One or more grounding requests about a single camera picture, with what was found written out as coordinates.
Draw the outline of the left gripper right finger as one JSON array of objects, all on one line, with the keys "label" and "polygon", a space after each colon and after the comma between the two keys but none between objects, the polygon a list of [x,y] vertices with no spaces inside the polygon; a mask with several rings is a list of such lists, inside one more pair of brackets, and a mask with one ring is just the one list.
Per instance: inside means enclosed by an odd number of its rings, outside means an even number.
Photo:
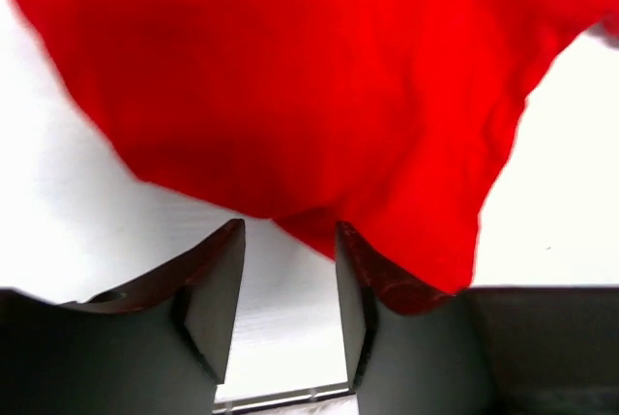
[{"label": "left gripper right finger", "polygon": [[420,281],[337,226],[349,389],[363,414],[614,414],[614,287],[478,287]]}]

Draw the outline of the red t-shirt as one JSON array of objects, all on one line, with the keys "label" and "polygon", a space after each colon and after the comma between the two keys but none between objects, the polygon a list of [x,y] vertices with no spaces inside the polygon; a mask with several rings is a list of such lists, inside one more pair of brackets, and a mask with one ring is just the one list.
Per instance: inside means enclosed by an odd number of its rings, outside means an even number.
[{"label": "red t-shirt", "polygon": [[137,177],[325,255],[350,222],[447,293],[526,97],[618,25],[618,0],[15,1]]}]

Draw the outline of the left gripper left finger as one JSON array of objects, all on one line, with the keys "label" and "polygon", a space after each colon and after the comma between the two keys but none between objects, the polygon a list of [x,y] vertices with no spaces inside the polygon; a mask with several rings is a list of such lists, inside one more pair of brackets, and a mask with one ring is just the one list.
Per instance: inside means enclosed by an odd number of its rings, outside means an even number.
[{"label": "left gripper left finger", "polygon": [[1,292],[5,414],[209,414],[224,382],[246,249],[226,222],[150,272],[54,305]]}]

